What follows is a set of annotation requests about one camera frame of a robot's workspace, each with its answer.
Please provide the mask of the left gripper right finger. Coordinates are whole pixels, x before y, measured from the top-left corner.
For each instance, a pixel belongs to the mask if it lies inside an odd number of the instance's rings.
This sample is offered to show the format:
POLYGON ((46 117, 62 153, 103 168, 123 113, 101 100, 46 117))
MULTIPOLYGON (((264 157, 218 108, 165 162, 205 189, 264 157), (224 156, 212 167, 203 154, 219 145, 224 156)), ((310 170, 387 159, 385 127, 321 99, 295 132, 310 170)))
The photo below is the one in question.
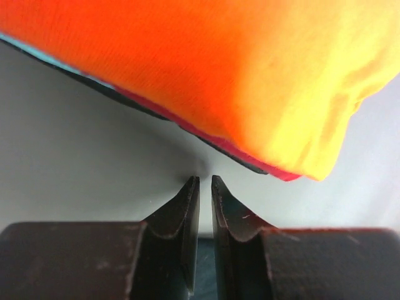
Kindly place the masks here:
POLYGON ((399 234, 275 227, 212 177, 219 299, 398 299, 399 234))

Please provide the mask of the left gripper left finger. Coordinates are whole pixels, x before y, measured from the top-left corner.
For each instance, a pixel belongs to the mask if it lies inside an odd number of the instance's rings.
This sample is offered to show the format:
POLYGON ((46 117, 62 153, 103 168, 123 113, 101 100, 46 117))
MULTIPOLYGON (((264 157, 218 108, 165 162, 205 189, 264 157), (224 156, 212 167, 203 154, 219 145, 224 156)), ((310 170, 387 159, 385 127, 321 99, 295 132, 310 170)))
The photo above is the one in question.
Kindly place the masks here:
POLYGON ((141 221, 16 222, 1 232, 2 299, 188 299, 198 177, 141 221))

